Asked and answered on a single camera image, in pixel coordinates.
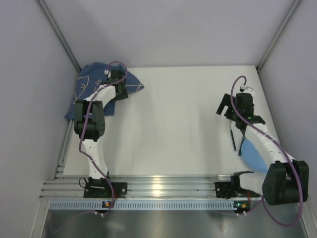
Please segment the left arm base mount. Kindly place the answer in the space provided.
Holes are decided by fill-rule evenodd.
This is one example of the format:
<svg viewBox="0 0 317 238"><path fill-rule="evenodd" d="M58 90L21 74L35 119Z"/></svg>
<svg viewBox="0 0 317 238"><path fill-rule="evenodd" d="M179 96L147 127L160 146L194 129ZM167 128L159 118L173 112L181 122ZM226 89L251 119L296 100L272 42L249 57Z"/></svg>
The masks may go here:
<svg viewBox="0 0 317 238"><path fill-rule="evenodd" d="M104 178L94 179L89 177L85 180L84 198L122 198L127 194L126 182L111 182L113 192L107 180Z"/></svg>

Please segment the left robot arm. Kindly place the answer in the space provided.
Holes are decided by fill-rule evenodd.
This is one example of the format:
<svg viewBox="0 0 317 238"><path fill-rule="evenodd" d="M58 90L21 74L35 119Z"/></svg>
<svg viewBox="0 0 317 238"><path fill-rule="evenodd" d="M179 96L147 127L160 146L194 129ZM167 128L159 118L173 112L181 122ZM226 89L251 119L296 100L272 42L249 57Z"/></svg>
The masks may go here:
<svg viewBox="0 0 317 238"><path fill-rule="evenodd" d="M75 102L74 132L79 135L79 152L87 157L89 179L97 183L107 179L108 168L102 148L106 131L104 107L111 101L126 99L127 72L105 70L106 82L83 100Z"/></svg>

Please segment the blue cloth placemat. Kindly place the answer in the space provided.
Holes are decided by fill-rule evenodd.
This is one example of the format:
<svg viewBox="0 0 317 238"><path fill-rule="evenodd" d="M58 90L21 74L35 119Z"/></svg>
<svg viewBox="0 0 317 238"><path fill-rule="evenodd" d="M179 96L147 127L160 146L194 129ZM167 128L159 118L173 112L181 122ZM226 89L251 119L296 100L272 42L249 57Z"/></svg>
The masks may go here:
<svg viewBox="0 0 317 238"><path fill-rule="evenodd" d="M66 120L72 120L75 117L75 101L83 100L93 94L101 84L106 83L105 70L118 69L125 71L125 67L121 64L108 65L101 62L94 62L90 65L86 65L80 72L79 77L76 80L76 87L72 102L68 109L68 112L64 116ZM136 93L144 89L144 85L139 79L128 72L125 79L125 86L128 94Z"/></svg>

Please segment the black handled knife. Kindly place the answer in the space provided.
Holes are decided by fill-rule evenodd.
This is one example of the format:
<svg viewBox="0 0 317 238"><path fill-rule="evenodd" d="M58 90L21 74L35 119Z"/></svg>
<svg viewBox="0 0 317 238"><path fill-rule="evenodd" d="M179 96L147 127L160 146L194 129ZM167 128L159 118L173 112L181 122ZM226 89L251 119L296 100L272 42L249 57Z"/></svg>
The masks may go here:
<svg viewBox="0 0 317 238"><path fill-rule="evenodd" d="M234 149L234 151L237 151L237 147L236 147L236 143L235 143L235 139L234 139L234 134L233 134L233 130L232 130L232 126L231 126L231 125L230 125L230 137L231 137L233 149Z"/></svg>

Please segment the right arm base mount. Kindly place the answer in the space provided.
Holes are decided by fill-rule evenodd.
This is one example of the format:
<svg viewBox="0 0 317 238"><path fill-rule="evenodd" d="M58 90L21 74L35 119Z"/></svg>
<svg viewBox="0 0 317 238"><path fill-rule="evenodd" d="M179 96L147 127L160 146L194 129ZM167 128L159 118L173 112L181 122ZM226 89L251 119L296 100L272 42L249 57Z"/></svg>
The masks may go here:
<svg viewBox="0 0 317 238"><path fill-rule="evenodd" d="M217 198L229 199L229 198L258 198L260 197L259 194L245 190L242 188L238 188L237 186L233 185L231 182L221 181L215 182L215 192Z"/></svg>

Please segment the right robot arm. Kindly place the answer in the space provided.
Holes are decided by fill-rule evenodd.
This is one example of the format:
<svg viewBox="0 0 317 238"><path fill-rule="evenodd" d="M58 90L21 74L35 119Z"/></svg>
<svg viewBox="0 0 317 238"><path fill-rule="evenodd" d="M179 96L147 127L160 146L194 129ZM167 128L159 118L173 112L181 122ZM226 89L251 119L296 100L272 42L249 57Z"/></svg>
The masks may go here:
<svg viewBox="0 0 317 238"><path fill-rule="evenodd" d="M240 189L262 195L271 206L306 202L308 164L282 152L263 118L254 115L254 106L250 93L234 97L224 94L216 111L235 122L243 135L241 157L250 171L235 172L232 182Z"/></svg>

